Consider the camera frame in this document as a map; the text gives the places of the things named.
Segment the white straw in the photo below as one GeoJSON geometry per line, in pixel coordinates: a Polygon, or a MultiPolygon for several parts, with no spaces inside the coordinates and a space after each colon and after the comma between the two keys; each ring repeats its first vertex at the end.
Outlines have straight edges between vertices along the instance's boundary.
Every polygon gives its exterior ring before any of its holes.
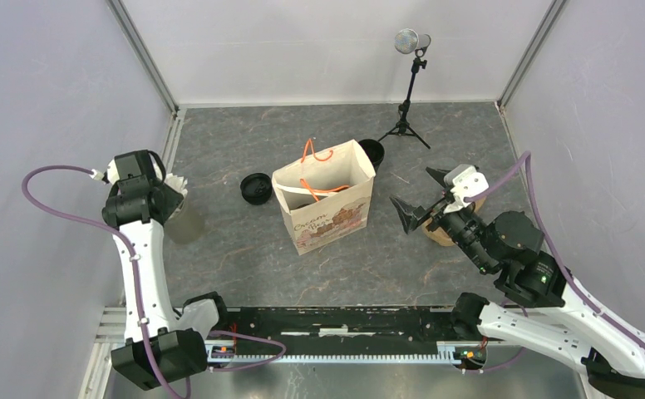
{"type": "Polygon", "coordinates": [[[281,190],[282,192],[288,192],[292,194],[311,195],[311,196],[330,196],[349,189],[350,185],[342,185],[331,190],[311,189],[308,186],[303,186],[303,187],[286,186],[286,185],[281,185],[279,183],[275,183],[273,187],[275,189],[281,190]]]}

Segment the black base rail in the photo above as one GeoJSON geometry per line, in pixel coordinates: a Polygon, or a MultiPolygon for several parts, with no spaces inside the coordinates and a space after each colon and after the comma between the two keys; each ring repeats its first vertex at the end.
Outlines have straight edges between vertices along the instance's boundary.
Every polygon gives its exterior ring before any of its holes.
{"type": "Polygon", "coordinates": [[[247,338],[211,337],[212,362],[258,362],[286,345],[281,362],[460,364],[473,352],[486,359],[494,347],[523,347],[566,365],[588,356],[590,346],[566,327],[515,306],[500,311],[488,338],[459,332],[449,306],[402,307],[240,307],[229,308],[225,329],[247,338]]]}

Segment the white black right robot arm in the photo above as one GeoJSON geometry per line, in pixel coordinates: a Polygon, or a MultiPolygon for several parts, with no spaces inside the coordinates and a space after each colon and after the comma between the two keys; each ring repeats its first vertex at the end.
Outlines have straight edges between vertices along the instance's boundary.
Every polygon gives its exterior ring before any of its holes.
{"type": "Polygon", "coordinates": [[[524,212],[505,211],[490,222],[480,218],[468,197],[486,190],[488,182],[474,166],[429,174],[444,190],[430,208],[391,197],[403,229],[444,231],[480,273],[495,277],[509,301],[553,320],[542,323],[463,293],[451,312],[451,331],[461,339],[497,338],[551,357],[605,396],[645,398],[645,332],[611,315],[545,252],[545,233],[524,212]]]}

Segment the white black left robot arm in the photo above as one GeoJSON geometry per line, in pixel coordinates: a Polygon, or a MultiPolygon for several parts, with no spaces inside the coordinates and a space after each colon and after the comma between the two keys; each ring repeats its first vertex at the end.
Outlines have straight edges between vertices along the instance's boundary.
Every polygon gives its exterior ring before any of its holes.
{"type": "Polygon", "coordinates": [[[165,181],[152,150],[116,156],[104,179],[111,186],[101,216],[117,234],[126,299],[124,345],[111,352],[117,373],[144,391],[203,372],[209,365],[204,340],[224,337],[231,317],[216,292],[174,308],[163,257],[165,224],[185,202],[165,181]]]}

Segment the paper takeout bag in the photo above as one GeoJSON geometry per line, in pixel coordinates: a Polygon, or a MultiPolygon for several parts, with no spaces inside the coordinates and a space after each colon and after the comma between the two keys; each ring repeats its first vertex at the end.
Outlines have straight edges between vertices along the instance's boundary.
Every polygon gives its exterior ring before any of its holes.
{"type": "Polygon", "coordinates": [[[298,254],[352,234],[367,226],[376,171],[356,140],[315,150],[309,139],[301,157],[272,173],[272,185],[331,190],[350,188],[330,196],[299,195],[273,188],[284,225],[298,254]],[[311,205],[295,210],[301,204],[311,205]]]}

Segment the microphone on black tripod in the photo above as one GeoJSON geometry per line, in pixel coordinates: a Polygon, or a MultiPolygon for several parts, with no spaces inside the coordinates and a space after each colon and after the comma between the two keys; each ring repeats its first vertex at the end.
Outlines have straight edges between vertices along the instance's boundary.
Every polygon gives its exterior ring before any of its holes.
{"type": "Polygon", "coordinates": [[[411,127],[408,120],[408,114],[411,108],[411,97],[416,82],[416,76],[421,70],[426,69],[428,61],[425,59],[425,56],[430,44],[430,35],[418,33],[416,30],[411,28],[401,29],[395,35],[395,49],[403,55],[412,54],[414,58],[411,64],[411,77],[407,87],[406,96],[403,102],[398,106],[399,119],[393,128],[391,128],[379,138],[379,141],[382,141],[391,135],[399,137],[415,137],[428,150],[431,148],[431,146],[411,127]]]}

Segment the stack of black cups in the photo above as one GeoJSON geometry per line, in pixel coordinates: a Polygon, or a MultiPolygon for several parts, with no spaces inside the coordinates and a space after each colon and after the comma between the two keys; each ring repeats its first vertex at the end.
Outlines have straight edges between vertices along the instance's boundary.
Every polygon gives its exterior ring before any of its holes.
{"type": "Polygon", "coordinates": [[[382,143],[378,140],[364,139],[358,141],[358,144],[364,150],[367,158],[372,163],[373,169],[378,171],[386,153],[382,143]]]}

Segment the white straws in cup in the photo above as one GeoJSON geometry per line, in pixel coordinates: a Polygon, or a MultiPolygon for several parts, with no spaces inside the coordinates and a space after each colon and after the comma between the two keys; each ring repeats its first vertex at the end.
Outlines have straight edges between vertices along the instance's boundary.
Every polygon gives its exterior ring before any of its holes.
{"type": "Polygon", "coordinates": [[[192,204],[188,180],[184,176],[169,173],[165,183],[183,196],[174,213],[165,222],[165,234],[178,245],[190,244],[204,233],[204,218],[192,204]]]}

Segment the stack of black lids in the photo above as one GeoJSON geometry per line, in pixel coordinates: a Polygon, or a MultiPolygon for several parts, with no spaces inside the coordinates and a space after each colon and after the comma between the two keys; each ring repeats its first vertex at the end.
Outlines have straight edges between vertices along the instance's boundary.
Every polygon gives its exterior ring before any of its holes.
{"type": "Polygon", "coordinates": [[[251,205],[265,204],[273,194],[271,178],[265,173],[247,175],[240,182],[239,188],[243,199],[251,205]]]}

